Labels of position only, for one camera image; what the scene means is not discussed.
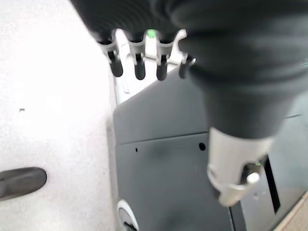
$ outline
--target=speckled floor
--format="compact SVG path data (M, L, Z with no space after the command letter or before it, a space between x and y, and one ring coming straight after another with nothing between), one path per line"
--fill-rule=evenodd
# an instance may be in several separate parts
M0 0L0 15L0 171L48 174L0 202L0 231L115 230L108 63L67 0Z

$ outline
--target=gray plastic housing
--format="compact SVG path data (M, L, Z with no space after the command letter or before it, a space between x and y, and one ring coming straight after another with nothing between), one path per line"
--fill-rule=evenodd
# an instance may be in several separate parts
M277 213L265 174L228 211L212 193L207 149L199 148L208 144L203 94L178 71L114 112L120 199L129 203L141 231L272 230L308 188L307 96L297 99L269 153L281 203Z

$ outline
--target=green light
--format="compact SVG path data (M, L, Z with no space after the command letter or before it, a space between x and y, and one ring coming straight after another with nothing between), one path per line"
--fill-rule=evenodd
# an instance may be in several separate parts
M147 32L148 36L153 39L156 37L155 31L154 30L148 30Z

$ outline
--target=screw hole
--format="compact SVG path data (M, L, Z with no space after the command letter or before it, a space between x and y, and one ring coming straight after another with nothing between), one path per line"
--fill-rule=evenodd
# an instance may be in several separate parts
M205 149L206 149L205 144L204 144L204 143L199 143L199 149L200 149L201 151L205 151Z
M254 193L254 199L255 199L255 200L258 200L258 199L259 199L259 195L258 195L258 193L256 193L256 192Z

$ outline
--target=white ring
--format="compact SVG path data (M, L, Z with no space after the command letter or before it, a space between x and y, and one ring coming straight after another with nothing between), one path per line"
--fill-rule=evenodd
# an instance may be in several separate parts
M117 213L118 213L118 216L119 216L119 210L120 209L123 209L125 212L127 212L128 216L130 217L131 221L133 222L133 226L135 227L135 229L137 231L139 231L139 225L137 223L137 220L136 220L136 217L133 213L133 210L131 210L129 204L125 201L125 200L120 200L118 203L117 203Z

